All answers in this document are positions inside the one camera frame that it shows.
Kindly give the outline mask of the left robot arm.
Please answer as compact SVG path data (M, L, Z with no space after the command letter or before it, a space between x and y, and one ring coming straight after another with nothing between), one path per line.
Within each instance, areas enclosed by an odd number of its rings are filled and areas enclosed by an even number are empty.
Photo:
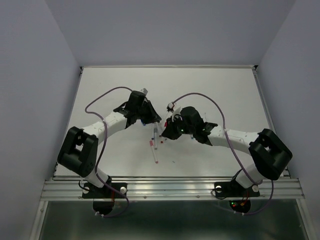
M105 147L107 138L138 120L145 125L162 120L147 99L147 93L145 88L133 90L128 100L107 117L99 116L99 121L83 128L73 126L66 133L57 162L94 185L94 191L100 197L111 193L111 184L107 182L109 176L97 167L98 146Z

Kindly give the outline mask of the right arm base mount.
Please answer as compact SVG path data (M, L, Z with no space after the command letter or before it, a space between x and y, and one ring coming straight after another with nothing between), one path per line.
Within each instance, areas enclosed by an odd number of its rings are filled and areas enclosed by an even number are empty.
M245 215L251 209L251 198L259 197L260 191L256 185L242 187L233 177L230 181L215 182L211 195L218 200L228 199L229 207L234 213Z

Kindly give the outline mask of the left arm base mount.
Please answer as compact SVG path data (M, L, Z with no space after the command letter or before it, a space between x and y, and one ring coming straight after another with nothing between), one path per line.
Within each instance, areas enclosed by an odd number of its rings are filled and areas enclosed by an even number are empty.
M93 200L92 208L96 216L101 218L117 217L128 208L128 204L122 207L121 202L116 202L116 200L123 199L122 195L106 186L99 188L89 182L81 183L80 181L78 186L82 190L81 197L83 199Z

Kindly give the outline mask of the pink marker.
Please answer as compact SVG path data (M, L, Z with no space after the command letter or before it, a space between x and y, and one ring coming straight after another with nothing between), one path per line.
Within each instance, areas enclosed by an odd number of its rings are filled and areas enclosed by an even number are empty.
M151 148L151 151L152 151L152 155L153 155L153 159L154 159L154 162L156 164L159 163L158 161L158 158L157 158L157 155L156 155L156 152L155 152L155 146L154 146L154 143L152 140L149 141L149 145L150 145L150 148Z

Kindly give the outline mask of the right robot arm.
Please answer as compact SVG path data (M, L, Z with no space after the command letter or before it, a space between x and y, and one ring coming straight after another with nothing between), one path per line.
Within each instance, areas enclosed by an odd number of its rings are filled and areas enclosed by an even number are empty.
M230 182L231 192L242 195L252 185L263 180L279 179L293 154L280 138L270 129L261 132L243 132L223 128L205 122L193 106L181 108L170 103L167 110L172 114L166 119L162 136L177 140L181 135L191 135L200 144L229 148L248 154L253 164L241 167Z

